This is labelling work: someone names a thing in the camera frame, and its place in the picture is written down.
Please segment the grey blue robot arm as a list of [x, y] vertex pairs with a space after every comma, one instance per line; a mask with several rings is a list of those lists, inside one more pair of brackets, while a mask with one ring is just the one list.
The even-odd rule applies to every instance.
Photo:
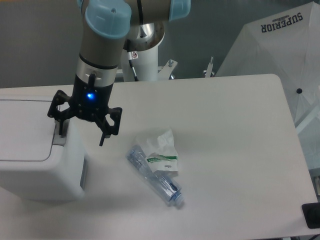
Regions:
[[72, 95], [58, 90], [48, 117], [59, 123], [73, 117], [94, 122], [101, 130], [100, 145], [118, 135], [122, 108], [109, 107], [109, 100], [132, 27], [185, 18], [189, 0], [79, 0], [82, 15], [82, 41]]

